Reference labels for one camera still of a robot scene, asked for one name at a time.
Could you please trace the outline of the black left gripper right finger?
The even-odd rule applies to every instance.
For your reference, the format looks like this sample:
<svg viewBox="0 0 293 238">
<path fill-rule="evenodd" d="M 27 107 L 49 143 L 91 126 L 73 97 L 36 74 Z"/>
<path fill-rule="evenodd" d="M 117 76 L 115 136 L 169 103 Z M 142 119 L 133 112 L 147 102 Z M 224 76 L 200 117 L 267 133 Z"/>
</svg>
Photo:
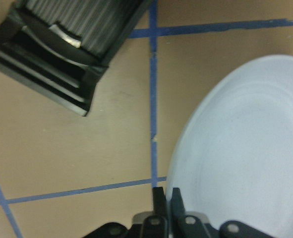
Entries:
<svg viewBox="0 0 293 238">
<path fill-rule="evenodd" d="M 177 221 L 180 217 L 185 215 L 185 207 L 181 191 L 177 187 L 173 188 L 170 207 L 173 221 Z"/>
</svg>

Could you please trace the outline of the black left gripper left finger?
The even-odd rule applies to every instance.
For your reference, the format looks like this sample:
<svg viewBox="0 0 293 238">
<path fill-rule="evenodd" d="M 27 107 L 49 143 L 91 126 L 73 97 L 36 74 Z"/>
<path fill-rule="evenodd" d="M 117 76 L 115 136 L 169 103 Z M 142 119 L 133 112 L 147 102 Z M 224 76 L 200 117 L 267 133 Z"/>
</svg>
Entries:
<svg viewBox="0 0 293 238">
<path fill-rule="evenodd" d="M 167 200 L 163 187 L 152 188 L 153 215 L 160 216 L 168 220 Z"/>
</svg>

